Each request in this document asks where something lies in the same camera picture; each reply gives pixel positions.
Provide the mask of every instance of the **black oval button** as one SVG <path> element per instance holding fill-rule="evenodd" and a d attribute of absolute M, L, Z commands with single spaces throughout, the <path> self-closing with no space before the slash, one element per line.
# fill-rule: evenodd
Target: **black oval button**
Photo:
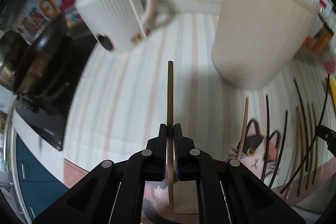
<path fill-rule="evenodd" d="M 108 37 L 106 37 L 104 35 L 99 35 L 98 36 L 98 41 L 104 47 L 104 49 L 106 49 L 110 52 L 114 50 L 114 45 L 111 43 L 111 40 Z"/>

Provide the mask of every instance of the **white kettle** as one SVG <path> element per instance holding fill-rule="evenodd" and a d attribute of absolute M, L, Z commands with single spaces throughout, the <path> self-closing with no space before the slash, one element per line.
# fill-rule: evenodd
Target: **white kettle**
<path fill-rule="evenodd" d="M 126 52 L 150 34 L 148 21 L 157 0 L 75 0 L 75 8 L 97 41 L 108 51 Z"/>

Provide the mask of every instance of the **silver screw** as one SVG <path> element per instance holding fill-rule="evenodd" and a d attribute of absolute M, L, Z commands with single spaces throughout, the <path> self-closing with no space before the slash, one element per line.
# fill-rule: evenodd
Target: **silver screw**
<path fill-rule="evenodd" d="M 110 160 L 104 160 L 102 163 L 101 163 L 101 166 L 103 166 L 104 168 L 109 168 L 112 166 L 112 161 Z"/>
<path fill-rule="evenodd" d="M 200 150 L 195 149 L 195 148 L 190 150 L 190 154 L 193 156 L 198 156 L 200 153 L 201 153 Z"/>
<path fill-rule="evenodd" d="M 233 167 L 238 167 L 240 165 L 240 161 L 236 159 L 230 160 L 230 165 Z"/>
<path fill-rule="evenodd" d="M 152 151 L 149 150 L 149 149 L 145 149 L 145 150 L 142 150 L 142 151 L 141 151 L 141 155 L 142 155 L 142 156 L 145 156 L 145 157 L 148 157 L 148 156 L 150 156 L 151 154 L 152 154 Z"/>

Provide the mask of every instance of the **blue cabinet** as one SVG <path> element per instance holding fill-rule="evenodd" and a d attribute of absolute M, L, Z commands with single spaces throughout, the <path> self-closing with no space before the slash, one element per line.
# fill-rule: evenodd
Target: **blue cabinet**
<path fill-rule="evenodd" d="M 17 135 L 16 161 L 22 197 L 31 219 L 34 220 L 68 188 L 34 157 L 19 135 Z"/>

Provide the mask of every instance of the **cat face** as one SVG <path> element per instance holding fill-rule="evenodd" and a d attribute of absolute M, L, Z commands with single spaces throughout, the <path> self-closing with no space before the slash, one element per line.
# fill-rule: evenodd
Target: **cat face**
<path fill-rule="evenodd" d="M 247 133 L 240 161 L 254 175 L 256 175 L 258 178 L 261 178 L 266 151 L 266 137 L 260 134 L 258 122 L 254 119 L 249 121 L 246 131 Z M 276 165 L 278 136 L 280 136 L 279 132 L 274 131 L 269 137 L 266 174 L 273 171 Z M 236 149 L 232 149 L 233 153 L 229 154 L 229 159 L 236 158 L 239 144 L 240 143 L 238 143 Z"/>

